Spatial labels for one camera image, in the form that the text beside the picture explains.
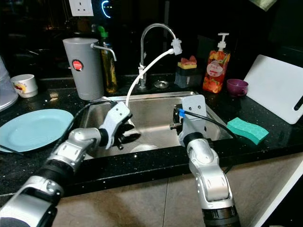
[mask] cutting board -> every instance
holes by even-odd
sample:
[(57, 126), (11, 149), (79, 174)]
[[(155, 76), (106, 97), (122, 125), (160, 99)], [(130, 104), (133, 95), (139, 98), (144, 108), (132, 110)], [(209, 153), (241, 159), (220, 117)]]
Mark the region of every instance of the cutting board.
[(297, 109), (297, 104), (303, 96), (303, 68), (258, 55), (244, 80), (249, 83), (247, 96), (287, 123), (302, 116), (303, 105)]

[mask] white cup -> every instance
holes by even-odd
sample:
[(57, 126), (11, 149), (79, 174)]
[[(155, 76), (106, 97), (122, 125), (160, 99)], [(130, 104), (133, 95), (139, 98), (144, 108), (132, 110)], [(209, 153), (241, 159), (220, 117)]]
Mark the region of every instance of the white cup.
[(38, 86), (35, 76), (32, 74), (22, 74), (11, 78), (14, 89), (22, 98), (33, 97), (38, 94)]

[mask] sink basin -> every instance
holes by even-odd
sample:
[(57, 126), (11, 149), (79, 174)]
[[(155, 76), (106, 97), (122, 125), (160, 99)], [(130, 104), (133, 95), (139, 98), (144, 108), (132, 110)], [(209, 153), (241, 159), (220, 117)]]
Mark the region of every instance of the sink basin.
[[(181, 104), (183, 97), (196, 95), (195, 92), (172, 92), (151, 95), (131, 96), (129, 108), (133, 113), (132, 121), (141, 137), (134, 142), (124, 144), (123, 150), (111, 147), (105, 150), (99, 147), (89, 153), (92, 157), (113, 156), (131, 152), (146, 151), (158, 148), (180, 146), (176, 130), (170, 130), (173, 123), (174, 105)], [(112, 100), (125, 101), (125, 96), (111, 97)], [(99, 127), (105, 119), (110, 104), (92, 105), (83, 116), (80, 126), (82, 128)], [(208, 117), (226, 125), (208, 106)], [(217, 125), (206, 122), (206, 134), (212, 140), (231, 138), (228, 133)]]

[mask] kitchen counter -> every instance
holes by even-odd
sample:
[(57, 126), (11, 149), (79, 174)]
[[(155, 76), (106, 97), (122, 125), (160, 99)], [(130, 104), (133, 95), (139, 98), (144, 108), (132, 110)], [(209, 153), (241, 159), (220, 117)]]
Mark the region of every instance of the kitchen counter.
[[(171, 86), (169, 91), (180, 91)], [(125, 95), (121, 89), (116, 95)], [(235, 117), (258, 124), (269, 131), (259, 145), (246, 138), (214, 141), (220, 157), (220, 166), (238, 165), (303, 150), (303, 119), (290, 125), (248, 97), (232, 98), (225, 90), (219, 94), (200, 91), (206, 103), (225, 122)], [(58, 108), (75, 114), (85, 102), (74, 88), (51, 89), (37, 96), (19, 98), (11, 108), (0, 112), (0, 126), (9, 120), (40, 109)], [(49, 156), (54, 143), (26, 152), (26, 157), (0, 153), (0, 205), (3, 205), (19, 187), (37, 171)], [(75, 179), (65, 189), (65, 196), (88, 193), (128, 184), (189, 173), (188, 157), (183, 147), (163, 148), (138, 153), (85, 160)]]

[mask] plate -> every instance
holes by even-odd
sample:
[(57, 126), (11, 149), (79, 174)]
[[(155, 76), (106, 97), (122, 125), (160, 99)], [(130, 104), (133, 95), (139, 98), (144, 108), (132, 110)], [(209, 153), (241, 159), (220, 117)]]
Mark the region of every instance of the plate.
[(0, 127), (0, 144), (18, 152), (43, 147), (59, 139), (72, 119), (70, 112), (59, 109), (26, 113)]

